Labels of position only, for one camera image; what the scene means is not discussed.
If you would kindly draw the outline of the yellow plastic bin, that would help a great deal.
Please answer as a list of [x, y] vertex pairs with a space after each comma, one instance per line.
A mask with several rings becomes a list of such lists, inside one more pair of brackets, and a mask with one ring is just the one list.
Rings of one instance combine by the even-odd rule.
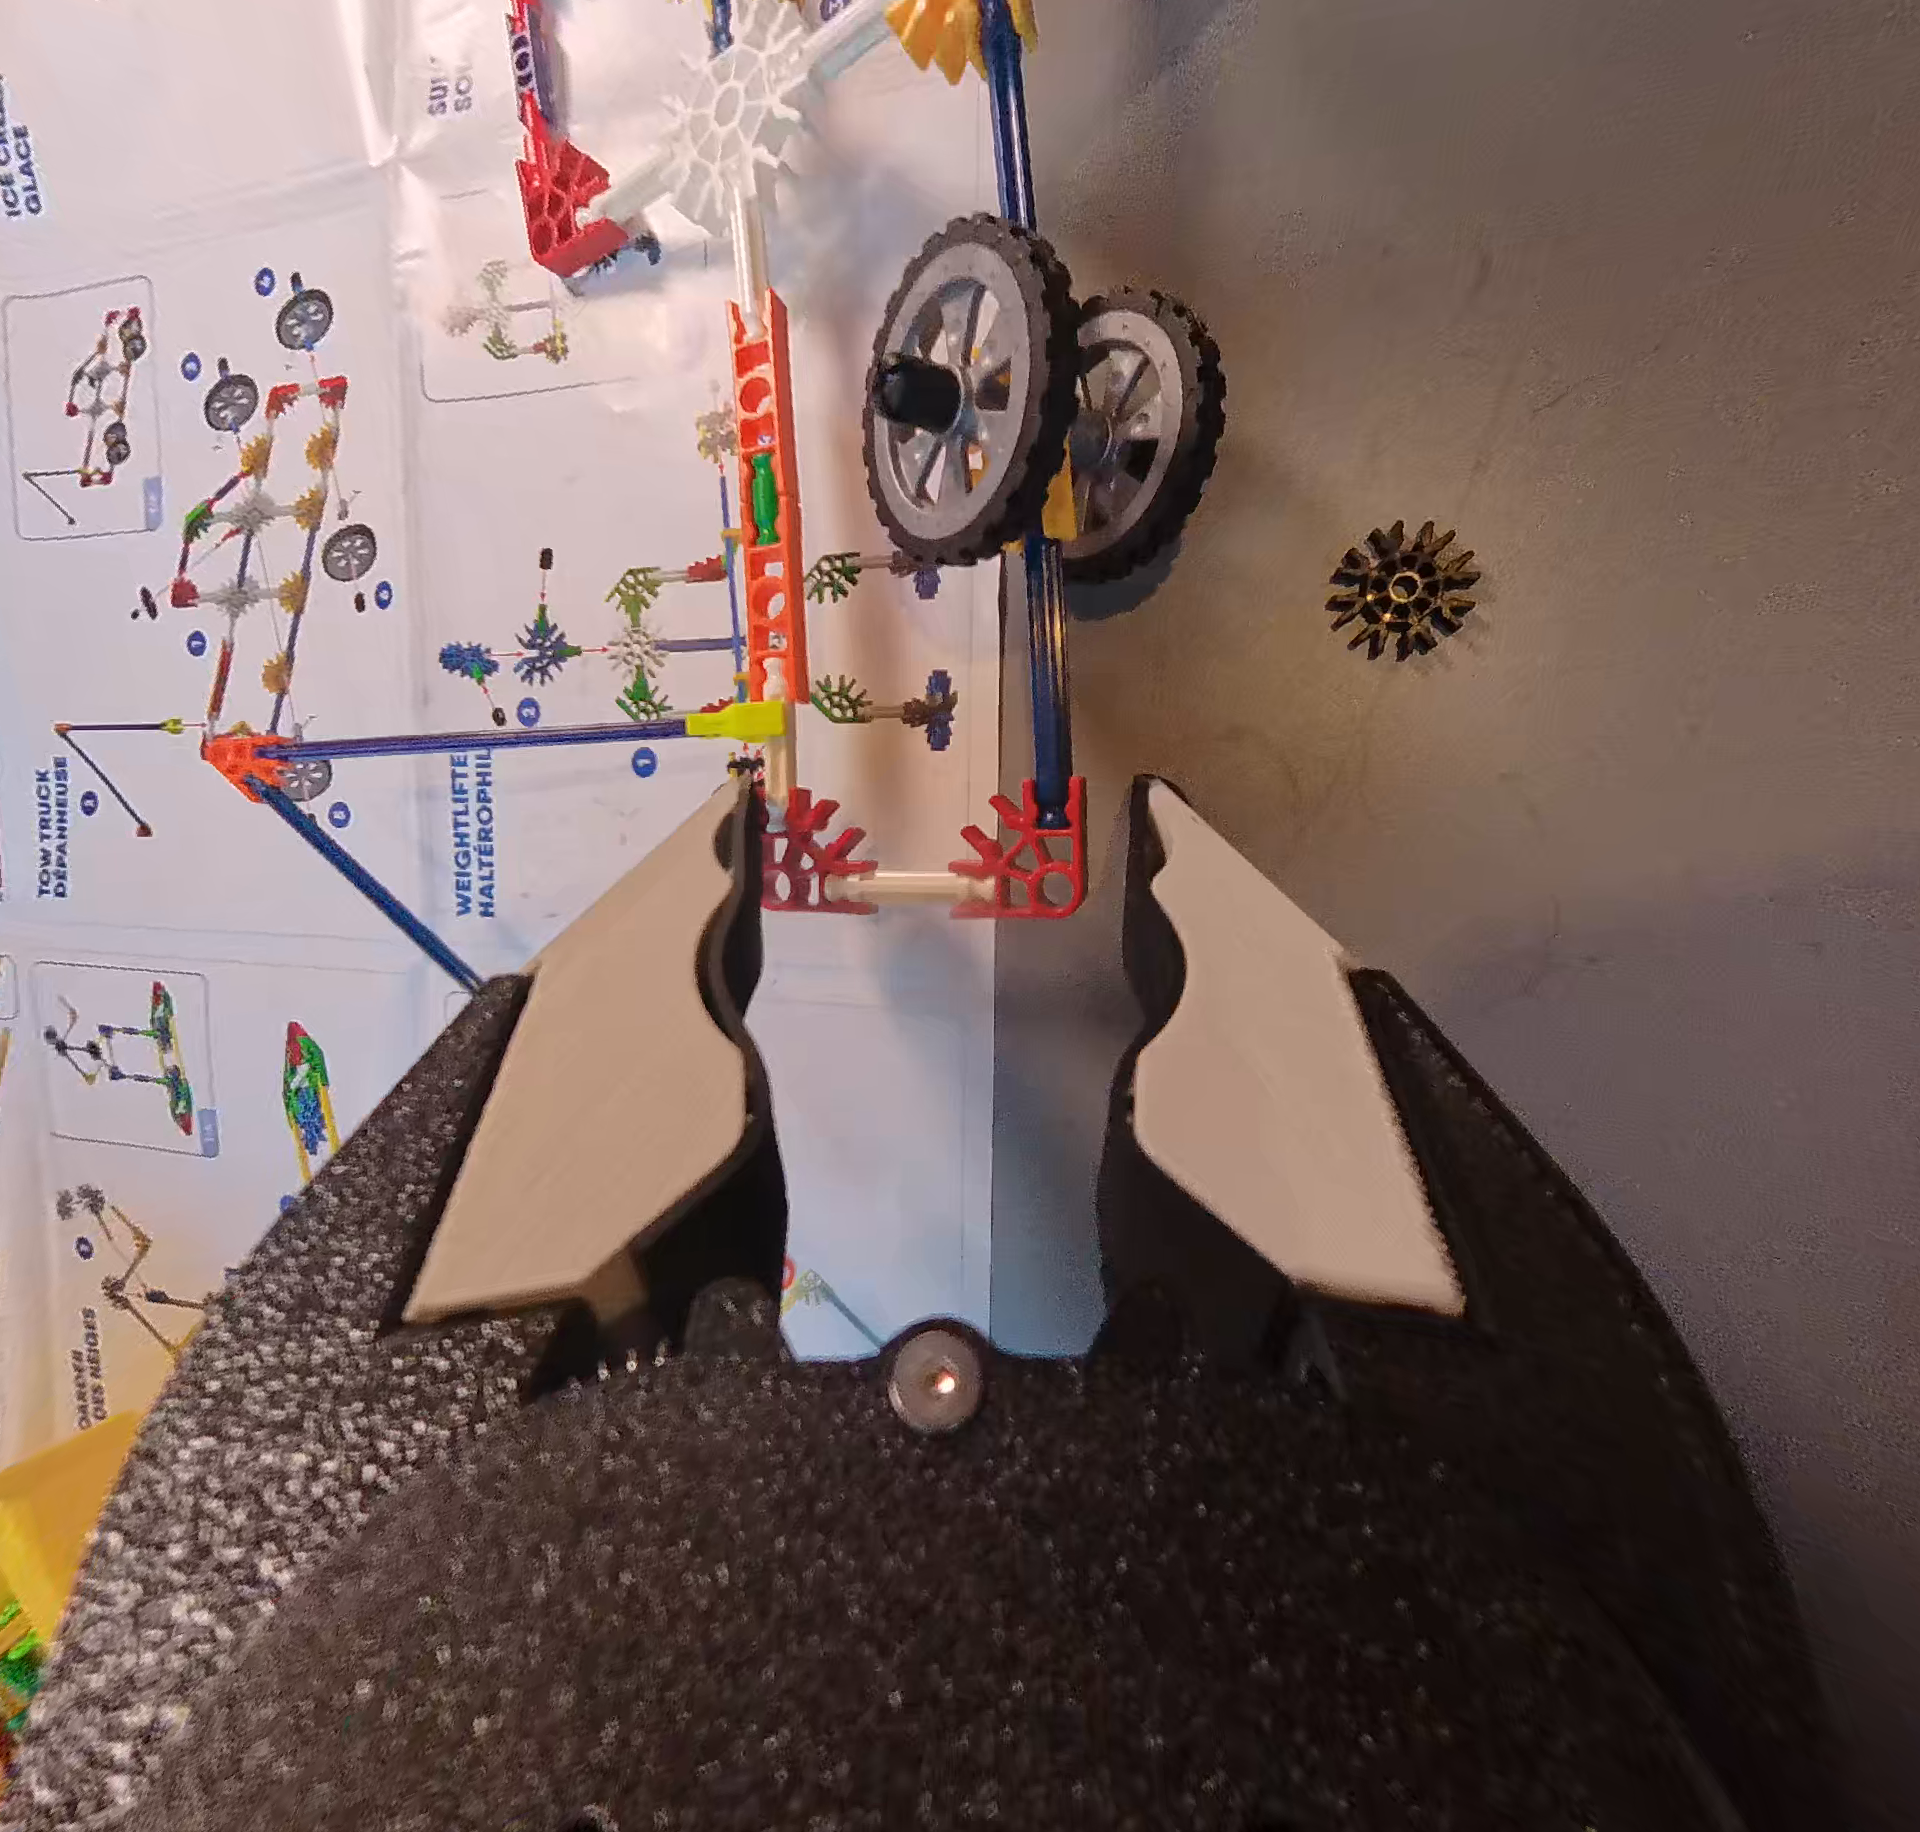
[[9, 1771], [91, 1534], [140, 1413], [112, 1413], [2, 1470], [2, 1766]]

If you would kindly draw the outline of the white instruction sheet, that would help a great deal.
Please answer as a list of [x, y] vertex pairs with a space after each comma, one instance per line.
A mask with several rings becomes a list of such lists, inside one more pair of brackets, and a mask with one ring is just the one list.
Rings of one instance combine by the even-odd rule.
[[[5, 1459], [136, 1413], [203, 1305], [463, 1004], [211, 735], [636, 722], [733, 704], [725, 243], [529, 257], [507, 0], [5, 0]], [[708, 0], [547, 0], [609, 175]], [[765, 223], [812, 676], [951, 735], [799, 719], [803, 788], [942, 870], [998, 782], [997, 568], [876, 560], [860, 393], [924, 235], [995, 205], [988, 92], [885, 39]], [[712, 739], [299, 766], [303, 811], [479, 974], [727, 773]]]

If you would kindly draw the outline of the black snowflake connector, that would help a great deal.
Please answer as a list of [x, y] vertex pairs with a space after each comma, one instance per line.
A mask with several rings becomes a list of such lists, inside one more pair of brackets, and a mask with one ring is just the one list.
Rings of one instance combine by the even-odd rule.
[[1426, 520], [1381, 526], [1328, 576], [1325, 611], [1348, 649], [1369, 662], [1421, 661], [1455, 636], [1477, 607], [1477, 555], [1455, 529]]

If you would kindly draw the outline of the grey desk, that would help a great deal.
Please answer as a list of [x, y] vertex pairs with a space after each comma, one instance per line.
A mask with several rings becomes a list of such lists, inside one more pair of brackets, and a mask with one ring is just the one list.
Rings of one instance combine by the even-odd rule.
[[[1917, 0], [1038, 0], [1047, 233], [1213, 329], [1171, 558], [1073, 598], [1093, 883], [997, 956], [991, 1329], [1086, 1343], [1159, 772], [1595, 1200], [1917, 1829]], [[1369, 529], [1477, 607], [1369, 662]]]

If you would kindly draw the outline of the blue rods with orange connector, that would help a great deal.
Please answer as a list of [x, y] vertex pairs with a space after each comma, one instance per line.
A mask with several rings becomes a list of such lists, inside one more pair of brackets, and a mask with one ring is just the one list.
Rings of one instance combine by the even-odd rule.
[[336, 870], [389, 924], [396, 928], [449, 982], [473, 995], [483, 977], [457, 956], [396, 892], [379, 880], [329, 830], [292, 799], [289, 784], [299, 766], [358, 759], [455, 756], [477, 750], [555, 750], [620, 745], [636, 750], [649, 741], [712, 739], [769, 748], [795, 735], [795, 707], [783, 699], [733, 700], [717, 711], [668, 713], [636, 722], [601, 722], [575, 726], [536, 726], [526, 730], [489, 729], [484, 733], [438, 735], [363, 735], [304, 741], [284, 735], [211, 735], [201, 741], [201, 759], [228, 784], [282, 819], [333, 870]]

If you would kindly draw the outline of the colourful rod and connector model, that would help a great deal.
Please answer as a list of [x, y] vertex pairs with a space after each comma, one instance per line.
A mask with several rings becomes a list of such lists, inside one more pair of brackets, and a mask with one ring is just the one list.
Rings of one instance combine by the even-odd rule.
[[[689, 94], [673, 103], [658, 142], [620, 178], [568, 135], [547, 47], [547, 0], [504, 2], [522, 128], [515, 171], [532, 262], [575, 285], [626, 253], [649, 256], [658, 247], [647, 216], [653, 205], [668, 205], [733, 256], [733, 409], [719, 444], [719, 463], [737, 484], [737, 527], [722, 560], [739, 613], [733, 700], [783, 699], [795, 707], [792, 739], [746, 745], [765, 811], [765, 907], [871, 916], [888, 902], [924, 901], [953, 918], [1069, 918], [1086, 892], [1086, 794], [1073, 770], [1068, 705], [1064, 547], [1076, 534], [1068, 442], [1039, 523], [987, 558], [1021, 560], [1036, 770], [1016, 795], [992, 797], [987, 825], [964, 827], [962, 855], [948, 869], [881, 869], [862, 854], [860, 830], [834, 827], [837, 804], [803, 788], [799, 719], [814, 711], [841, 726], [892, 719], [944, 745], [957, 694], [939, 676], [918, 699], [881, 707], [848, 678], [810, 673], [808, 604], [845, 595], [866, 563], [841, 558], [803, 568], [788, 321], [765, 238], [773, 182], [808, 108], [885, 39], [951, 83], [967, 73], [981, 78], [998, 205], [992, 215], [1041, 235], [1024, 103], [1024, 59], [1038, 44], [1034, 0], [848, 0], [816, 25], [794, 0], [708, 0], [708, 55], [693, 63]], [[900, 576], [968, 568], [918, 566], [883, 534], [892, 551], [876, 566]]]

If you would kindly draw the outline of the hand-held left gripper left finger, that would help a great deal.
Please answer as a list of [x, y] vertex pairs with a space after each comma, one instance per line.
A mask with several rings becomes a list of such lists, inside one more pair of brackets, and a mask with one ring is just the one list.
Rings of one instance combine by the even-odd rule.
[[722, 788], [526, 968], [405, 1322], [558, 1309], [552, 1370], [786, 1357], [765, 1060], [761, 794]]

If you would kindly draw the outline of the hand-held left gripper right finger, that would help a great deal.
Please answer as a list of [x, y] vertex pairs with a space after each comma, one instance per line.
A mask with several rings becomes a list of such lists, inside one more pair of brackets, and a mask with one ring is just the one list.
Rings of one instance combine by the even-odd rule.
[[1138, 1026], [1096, 1176], [1096, 1343], [1286, 1365], [1333, 1322], [1463, 1327], [1469, 1277], [1351, 956], [1173, 782], [1127, 797], [1118, 950]]

